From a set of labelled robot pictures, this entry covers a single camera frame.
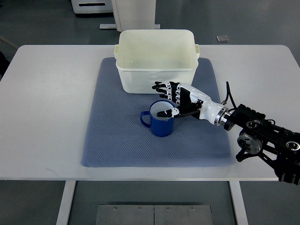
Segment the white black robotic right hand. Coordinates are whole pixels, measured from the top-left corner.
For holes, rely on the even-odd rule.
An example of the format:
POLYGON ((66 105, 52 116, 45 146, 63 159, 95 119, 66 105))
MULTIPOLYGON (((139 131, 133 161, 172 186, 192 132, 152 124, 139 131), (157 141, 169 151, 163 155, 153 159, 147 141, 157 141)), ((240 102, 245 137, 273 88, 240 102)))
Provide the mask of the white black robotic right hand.
POLYGON ((176 104, 172 109, 158 112, 157 116, 161 118, 193 116, 219 126, 222 118, 229 113, 224 104, 212 101, 210 96, 186 83, 155 82, 152 89, 159 92, 161 98, 176 104))

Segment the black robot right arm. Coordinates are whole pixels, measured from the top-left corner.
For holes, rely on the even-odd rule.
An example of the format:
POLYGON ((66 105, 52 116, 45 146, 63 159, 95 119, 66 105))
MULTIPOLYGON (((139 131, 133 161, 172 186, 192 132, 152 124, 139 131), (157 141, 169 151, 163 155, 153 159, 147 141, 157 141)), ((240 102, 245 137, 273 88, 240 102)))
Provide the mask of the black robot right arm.
POLYGON ((265 114, 256 112, 243 104, 236 106, 226 83, 226 100, 233 109, 221 117, 221 125, 230 131, 237 125, 242 128, 237 143, 240 147, 237 161, 259 157, 268 164, 280 182, 300 184, 300 134, 279 127, 265 114))

